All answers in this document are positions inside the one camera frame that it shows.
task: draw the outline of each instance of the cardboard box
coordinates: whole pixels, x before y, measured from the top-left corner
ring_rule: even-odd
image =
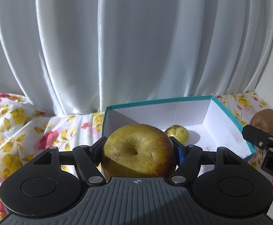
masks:
[[[184,126],[190,132],[187,145],[216,151],[224,146],[245,159],[255,153],[242,137],[242,125],[214,96],[181,97],[111,105],[106,108],[102,136],[109,137],[122,126],[141,123],[166,130],[171,125]],[[200,173],[213,167],[201,168]]]

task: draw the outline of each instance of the ribbed gray surface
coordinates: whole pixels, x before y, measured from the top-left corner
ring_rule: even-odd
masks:
[[[112,178],[105,186],[90,188],[70,211],[46,219],[8,216],[1,225],[273,225],[266,215],[248,219],[218,217],[201,208],[187,189],[163,178]]]

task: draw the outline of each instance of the small potato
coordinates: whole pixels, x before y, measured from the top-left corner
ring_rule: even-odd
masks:
[[[180,125],[172,125],[169,128],[166,129],[165,134],[167,136],[173,136],[176,140],[178,140],[180,143],[185,145],[190,137],[189,131]]]

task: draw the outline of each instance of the white curtain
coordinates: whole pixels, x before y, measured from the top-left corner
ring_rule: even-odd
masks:
[[[57,115],[246,92],[272,38],[273,0],[0,0],[0,88]]]

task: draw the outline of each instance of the floral fabric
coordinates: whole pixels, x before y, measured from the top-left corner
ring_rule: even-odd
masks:
[[[248,124],[259,110],[271,108],[254,92],[216,97],[242,125]],[[57,146],[60,151],[70,151],[79,145],[95,143],[101,137],[103,116],[103,112],[49,116],[36,109],[24,96],[0,93],[0,185],[50,146]],[[273,177],[261,170],[261,162],[262,152],[257,150],[249,163],[273,184]],[[73,166],[62,165],[61,168],[76,175]],[[0,220],[6,215],[0,200]],[[273,219],[273,203],[268,215]]]
[[[251,118],[259,112],[260,110],[272,107],[267,104],[263,99],[261,99],[255,92],[249,92],[244,94],[233,94],[233,95],[223,95],[216,96],[236,117],[236,119],[243,125],[249,124]],[[268,173],[262,171],[263,152],[262,150],[256,148],[256,153],[248,161],[251,166],[256,168],[264,176],[266,176],[273,185],[273,177]],[[267,215],[273,219],[273,202],[267,213]]]
[[[0,93],[0,185],[44,149],[70,151],[92,145],[101,137],[103,112],[64,117],[49,116],[24,96]],[[74,175],[73,166],[62,165]],[[0,220],[6,216],[0,200]]]

